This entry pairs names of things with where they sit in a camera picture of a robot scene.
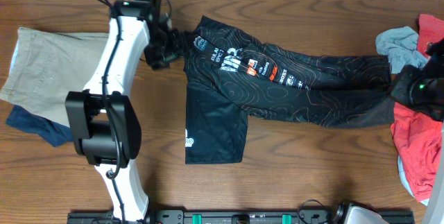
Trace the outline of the light blue grey shirt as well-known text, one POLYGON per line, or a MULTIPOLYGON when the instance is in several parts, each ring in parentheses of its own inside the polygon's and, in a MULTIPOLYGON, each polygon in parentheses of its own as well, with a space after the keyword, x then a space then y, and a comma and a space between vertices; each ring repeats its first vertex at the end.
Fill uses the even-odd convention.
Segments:
POLYGON ((404 66, 423 68, 428 60, 417 50, 419 34, 409 26, 392 28, 380 33, 375 47, 380 55, 386 55, 392 74, 399 74, 404 66))

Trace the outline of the black printed cycling jersey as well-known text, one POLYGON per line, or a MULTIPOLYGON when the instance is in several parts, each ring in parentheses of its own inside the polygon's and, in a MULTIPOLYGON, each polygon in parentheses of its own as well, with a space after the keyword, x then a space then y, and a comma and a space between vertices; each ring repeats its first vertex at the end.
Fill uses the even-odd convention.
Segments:
POLYGON ((296 53, 209 17, 185 39, 187 164, 240 162, 248 117, 326 128, 394 121, 384 56, 296 53))

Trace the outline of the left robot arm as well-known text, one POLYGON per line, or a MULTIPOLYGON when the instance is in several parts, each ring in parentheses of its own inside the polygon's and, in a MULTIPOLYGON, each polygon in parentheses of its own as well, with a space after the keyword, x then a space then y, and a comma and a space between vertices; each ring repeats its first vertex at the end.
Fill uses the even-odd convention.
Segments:
POLYGON ((68 223, 155 223, 156 213, 139 178, 136 158, 142 129, 130 102, 140 58, 166 69, 183 57, 185 41, 172 27, 164 0, 97 0, 110 9, 108 40, 99 64, 65 108, 74 147, 103 178, 114 208, 106 213, 71 213, 68 223))

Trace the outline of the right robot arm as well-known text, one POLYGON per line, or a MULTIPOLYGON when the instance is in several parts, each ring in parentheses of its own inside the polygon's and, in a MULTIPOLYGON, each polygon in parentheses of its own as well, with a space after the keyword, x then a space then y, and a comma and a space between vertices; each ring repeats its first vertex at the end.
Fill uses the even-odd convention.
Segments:
MULTIPOLYGON (((389 89, 389 96, 413 111, 443 121, 443 40, 430 44, 427 55, 430 59, 422 69, 411 65, 402 69, 389 89)), ((422 221, 443 224, 443 161, 422 221)))

